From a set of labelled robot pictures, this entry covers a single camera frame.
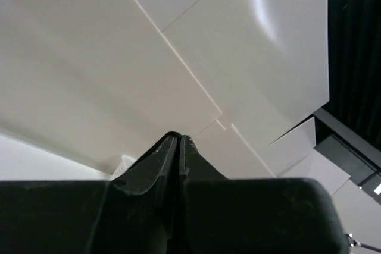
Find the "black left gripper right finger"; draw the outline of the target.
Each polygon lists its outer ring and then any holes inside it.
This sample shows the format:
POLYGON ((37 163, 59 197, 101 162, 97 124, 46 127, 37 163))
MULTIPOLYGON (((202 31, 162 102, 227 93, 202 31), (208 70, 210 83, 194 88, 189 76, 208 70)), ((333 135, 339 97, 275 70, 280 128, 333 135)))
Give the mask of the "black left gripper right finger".
POLYGON ((180 141, 181 253, 346 253, 330 195, 309 178, 228 179, 180 141))

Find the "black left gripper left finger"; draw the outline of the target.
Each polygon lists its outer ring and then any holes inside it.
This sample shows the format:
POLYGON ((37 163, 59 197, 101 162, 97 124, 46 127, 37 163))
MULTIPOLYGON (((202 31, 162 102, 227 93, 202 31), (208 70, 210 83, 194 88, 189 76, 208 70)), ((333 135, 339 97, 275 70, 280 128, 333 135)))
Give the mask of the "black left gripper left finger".
POLYGON ((110 181, 3 181, 1 252, 165 252, 178 156, 167 133, 110 181))

